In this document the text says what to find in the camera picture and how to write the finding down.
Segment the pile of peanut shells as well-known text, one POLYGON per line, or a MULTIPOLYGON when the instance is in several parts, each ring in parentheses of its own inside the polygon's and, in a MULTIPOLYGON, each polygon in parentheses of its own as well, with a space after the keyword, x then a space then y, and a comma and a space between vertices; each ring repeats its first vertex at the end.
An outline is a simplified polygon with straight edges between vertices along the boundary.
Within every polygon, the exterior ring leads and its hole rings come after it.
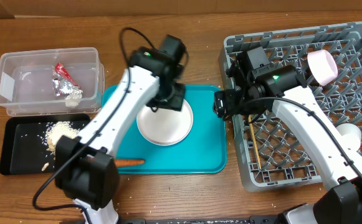
POLYGON ((49 166, 49 163, 46 162, 46 163, 43 165, 41 171, 42 171, 42 172, 45 171, 45 170, 48 168, 48 166, 49 166))

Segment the white tissue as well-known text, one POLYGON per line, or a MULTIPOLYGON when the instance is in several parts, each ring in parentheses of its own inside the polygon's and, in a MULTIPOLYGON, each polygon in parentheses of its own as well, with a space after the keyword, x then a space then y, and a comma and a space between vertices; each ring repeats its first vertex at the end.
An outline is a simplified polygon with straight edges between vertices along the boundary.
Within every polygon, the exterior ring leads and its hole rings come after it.
POLYGON ((76 108, 78 107, 80 101, 82 99, 81 93, 74 93, 65 97, 65 105, 68 108, 76 108))

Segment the red foil snack wrapper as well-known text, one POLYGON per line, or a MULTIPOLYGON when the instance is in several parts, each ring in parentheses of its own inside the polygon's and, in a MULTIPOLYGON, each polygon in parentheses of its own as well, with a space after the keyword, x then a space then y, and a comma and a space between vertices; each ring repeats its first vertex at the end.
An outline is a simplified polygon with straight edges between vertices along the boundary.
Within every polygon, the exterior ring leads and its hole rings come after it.
POLYGON ((79 99, 83 91, 61 63, 52 67, 52 84, 55 96, 65 96, 66 100, 79 99))

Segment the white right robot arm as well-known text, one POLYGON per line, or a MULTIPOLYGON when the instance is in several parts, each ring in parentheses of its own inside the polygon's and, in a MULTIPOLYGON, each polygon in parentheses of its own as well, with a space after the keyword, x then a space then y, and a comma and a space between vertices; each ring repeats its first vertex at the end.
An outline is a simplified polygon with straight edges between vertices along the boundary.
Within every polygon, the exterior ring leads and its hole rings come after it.
POLYGON ((361 131, 335 126, 318 106, 307 81, 293 65, 277 67, 262 47, 237 55, 229 75, 238 90, 217 91, 213 109, 227 120, 273 112, 295 135, 319 171, 326 194, 277 215, 276 223, 362 223, 361 131))

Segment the wooden chopstick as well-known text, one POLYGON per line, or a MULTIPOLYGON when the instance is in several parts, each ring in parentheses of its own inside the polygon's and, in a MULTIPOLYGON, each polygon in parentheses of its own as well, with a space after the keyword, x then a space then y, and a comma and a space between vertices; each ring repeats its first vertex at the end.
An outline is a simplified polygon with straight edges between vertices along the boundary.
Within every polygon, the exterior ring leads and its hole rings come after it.
POLYGON ((252 138, 254 152, 255 152, 255 156, 256 156, 256 161, 258 163, 259 170, 261 170, 262 166, 261 166, 261 163, 260 163, 260 156, 259 156, 259 151, 258 151, 258 147, 257 147, 256 138, 255 138, 255 132, 254 132, 253 124, 252 124, 251 115, 248 116, 248 122, 249 122, 249 127, 250 127, 250 135, 251 135, 251 138, 252 138))

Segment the pink rimmed bowl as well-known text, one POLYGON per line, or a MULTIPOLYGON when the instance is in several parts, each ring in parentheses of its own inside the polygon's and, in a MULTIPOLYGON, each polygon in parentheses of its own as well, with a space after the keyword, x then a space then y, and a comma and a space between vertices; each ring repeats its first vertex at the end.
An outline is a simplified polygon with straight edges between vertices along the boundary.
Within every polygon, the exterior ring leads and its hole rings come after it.
POLYGON ((337 64, 327 50, 317 50, 307 55, 309 69, 314 79, 325 86, 338 76, 337 64))

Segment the small white cup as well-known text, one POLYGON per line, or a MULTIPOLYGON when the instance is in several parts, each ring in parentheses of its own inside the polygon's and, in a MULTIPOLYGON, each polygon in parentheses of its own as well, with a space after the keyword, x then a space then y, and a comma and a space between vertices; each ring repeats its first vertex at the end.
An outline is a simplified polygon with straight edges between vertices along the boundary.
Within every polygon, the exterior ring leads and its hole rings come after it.
POLYGON ((358 151, 361 147, 361 130, 354 124, 343 123, 336 127, 341 134, 343 144, 353 151, 358 151))

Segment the orange carrot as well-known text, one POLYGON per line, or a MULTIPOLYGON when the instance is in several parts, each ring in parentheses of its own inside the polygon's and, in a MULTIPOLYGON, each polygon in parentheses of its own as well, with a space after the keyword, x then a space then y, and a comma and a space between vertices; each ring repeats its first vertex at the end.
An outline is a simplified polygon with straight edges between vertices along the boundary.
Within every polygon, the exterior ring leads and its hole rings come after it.
POLYGON ((117 167, 130 167, 144 164, 143 159, 115 159, 115 165, 117 167))

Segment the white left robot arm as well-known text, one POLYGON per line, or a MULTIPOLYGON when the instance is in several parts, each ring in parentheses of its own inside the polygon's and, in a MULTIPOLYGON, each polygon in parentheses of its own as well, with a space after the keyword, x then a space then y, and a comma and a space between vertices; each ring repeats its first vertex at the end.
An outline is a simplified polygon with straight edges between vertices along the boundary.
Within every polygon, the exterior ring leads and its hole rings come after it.
POLYGON ((112 198, 119 173, 118 147, 144 106, 181 111, 186 87, 176 79, 186 54, 182 41, 167 35, 158 49, 140 47, 129 59, 121 83, 105 106, 76 138, 62 136, 55 147, 55 184, 86 223, 116 223, 112 198))

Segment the pile of rice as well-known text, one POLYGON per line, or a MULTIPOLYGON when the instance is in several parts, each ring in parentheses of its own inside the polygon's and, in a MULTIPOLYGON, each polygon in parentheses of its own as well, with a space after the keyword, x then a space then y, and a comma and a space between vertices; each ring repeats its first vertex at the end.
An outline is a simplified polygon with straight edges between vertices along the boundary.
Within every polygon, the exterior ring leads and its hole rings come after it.
POLYGON ((37 137, 41 140, 42 146, 50 155, 55 155, 55 148, 62 136, 70 139, 77 137, 79 129, 74 128, 71 121, 58 121, 42 123, 42 133, 37 137))

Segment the pink dinner plate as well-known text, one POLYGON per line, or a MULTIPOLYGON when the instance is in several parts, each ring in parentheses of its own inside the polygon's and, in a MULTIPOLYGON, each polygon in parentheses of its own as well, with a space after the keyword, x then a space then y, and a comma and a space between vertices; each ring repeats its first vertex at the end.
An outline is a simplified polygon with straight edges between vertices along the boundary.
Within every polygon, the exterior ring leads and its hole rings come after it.
POLYGON ((193 119, 190 104, 183 100, 181 111, 158 109, 153 112, 144 106, 136 117, 136 124, 147 141, 159 146, 171 146, 190 133, 193 119))

